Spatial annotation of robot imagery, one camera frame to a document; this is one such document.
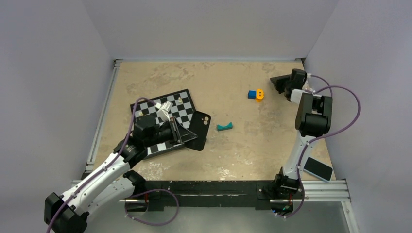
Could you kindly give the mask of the blue cube block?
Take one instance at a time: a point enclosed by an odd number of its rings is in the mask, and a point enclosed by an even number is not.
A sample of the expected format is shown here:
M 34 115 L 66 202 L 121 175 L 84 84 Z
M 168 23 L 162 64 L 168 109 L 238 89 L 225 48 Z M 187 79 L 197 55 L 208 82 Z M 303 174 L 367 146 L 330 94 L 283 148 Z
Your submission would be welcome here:
M 255 99 L 256 96 L 257 96 L 257 93 L 256 93 L 255 90 L 249 90 L 249 91 L 248 91 L 247 97 L 248 97 L 249 99 Z

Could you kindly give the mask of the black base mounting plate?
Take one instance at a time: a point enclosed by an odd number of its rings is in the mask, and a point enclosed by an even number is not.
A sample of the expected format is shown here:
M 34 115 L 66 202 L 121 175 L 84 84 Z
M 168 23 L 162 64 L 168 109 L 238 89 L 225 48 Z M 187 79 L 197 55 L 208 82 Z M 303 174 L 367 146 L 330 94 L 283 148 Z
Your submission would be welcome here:
M 285 206 L 301 200 L 303 190 L 282 191 L 271 180 L 249 181 L 146 181 L 130 197 L 148 205 L 149 211 L 165 207 L 230 207 L 277 209 L 291 212 Z

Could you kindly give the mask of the black phone case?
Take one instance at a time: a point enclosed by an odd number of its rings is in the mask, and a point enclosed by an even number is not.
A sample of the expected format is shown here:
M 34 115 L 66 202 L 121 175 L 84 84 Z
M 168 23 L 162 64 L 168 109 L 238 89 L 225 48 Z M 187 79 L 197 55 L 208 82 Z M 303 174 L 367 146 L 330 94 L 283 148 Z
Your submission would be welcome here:
M 185 142 L 185 146 L 192 150 L 202 151 L 204 149 L 207 134 L 211 122 L 209 114 L 195 111 L 189 125 L 189 131 L 197 135 L 195 139 Z

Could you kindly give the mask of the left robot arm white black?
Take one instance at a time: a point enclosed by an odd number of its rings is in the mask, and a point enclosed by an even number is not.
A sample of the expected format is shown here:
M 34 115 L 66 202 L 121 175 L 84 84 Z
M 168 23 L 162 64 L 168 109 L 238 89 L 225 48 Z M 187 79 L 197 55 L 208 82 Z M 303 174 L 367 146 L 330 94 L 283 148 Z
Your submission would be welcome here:
M 51 193 L 46 197 L 46 231 L 83 233 L 92 215 L 108 203 L 129 197 L 148 201 L 150 193 L 163 192 L 162 188 L 148 188 L 146 180 L 133 167 L 147 157 L 149 147 L 160 143 L 184 144 L 202 151 L 208 128 L 209 121 L 200 112 L 192 115 L 188 128 L 175 117 L 167 118 L 161 125 L 151 115 L 132 120 L 125 139 L 95 171 L 63 194 Z

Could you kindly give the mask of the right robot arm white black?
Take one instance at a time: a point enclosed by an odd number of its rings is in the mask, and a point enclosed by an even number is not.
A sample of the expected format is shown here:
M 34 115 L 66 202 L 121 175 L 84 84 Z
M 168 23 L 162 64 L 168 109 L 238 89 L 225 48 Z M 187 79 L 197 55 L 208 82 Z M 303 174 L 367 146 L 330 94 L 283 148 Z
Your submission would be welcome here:
M 287 101 L 299 104 L 295 118 L 295 144 L 270 187 L 280 198 L 289 197 L 303 189 L 301 175 L 316 144 L 315 139 L 326 135 L 331 127 L 332 97 L 305 91 L 303 86 L 308 77 L 304 70 L 294 68 L 289 75 L 270 78 L 275 89 L 284 94 Z

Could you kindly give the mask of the aluminium frame rail left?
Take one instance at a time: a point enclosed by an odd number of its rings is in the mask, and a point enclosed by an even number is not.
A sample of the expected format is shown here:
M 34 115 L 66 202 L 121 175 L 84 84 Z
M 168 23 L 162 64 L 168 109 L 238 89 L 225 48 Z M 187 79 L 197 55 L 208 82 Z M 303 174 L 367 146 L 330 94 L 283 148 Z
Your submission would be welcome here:
M 98 124 L 96 127 L 96 131 L 94 133 L 94 137 L 93 137 L 93 141 L 91 144 L 91 148 L 87 157 L 87 161 L 86 161 L 86 165 L 85 165 L 85 169 L 81 175 L 81 179 L 86 178 L 92 171 L 93 168 L 95 166 L 95 162 L 96 162 L 96 157 L 97 157 L 97 153 L 98 153 L 98 148 L 99 148 L 99 144 L 100 144 L 100 140 L 101 140 L 101 136 L 102 136 L 102 131 L 103 131 L 103 125 L 105 123 L 105 118 L 106 118 L 106 114 L 107 114 L 107 109 L 110 103 L 110 99 L 112 96 L 112 92 L 115 86 L 115 82 L 117 79 L 117 75 L 118 75 L 118 71 L 119 68 L 121 66 L 121 63 L 123 62 L 123 59 L 116 59 L 114 60 L 114 66 L 112 69 L 112 74 L 111 77 L 109 79 L 109 86 L 103 101 L 103 107 L 99 116 L 99 120 L 98 120 Z

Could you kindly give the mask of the light blue cased phone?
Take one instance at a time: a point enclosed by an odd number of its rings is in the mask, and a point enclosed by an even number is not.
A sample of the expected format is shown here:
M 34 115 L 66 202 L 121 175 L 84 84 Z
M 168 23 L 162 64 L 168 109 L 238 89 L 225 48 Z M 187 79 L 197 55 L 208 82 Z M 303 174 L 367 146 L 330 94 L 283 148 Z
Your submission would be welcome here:
M 329 182 L 332 179 L 333 168 L 325 163 L 309 157 L 304 165 L 304 171 L 318 179 Z

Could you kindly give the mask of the teal arch block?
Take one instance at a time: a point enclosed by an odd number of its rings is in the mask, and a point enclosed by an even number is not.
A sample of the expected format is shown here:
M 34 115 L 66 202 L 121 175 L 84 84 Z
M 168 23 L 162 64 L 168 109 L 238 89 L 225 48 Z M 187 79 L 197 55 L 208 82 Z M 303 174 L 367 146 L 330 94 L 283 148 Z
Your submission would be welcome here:
M 233 129 L 233 123 L 232 122 L 230 122 L 230 123 L 228 123 L 227 125 L 217 125 L 216 126 L 216 130 L 217 131 L 225 131 L 225 130 L 230 130 L 230 129 Z

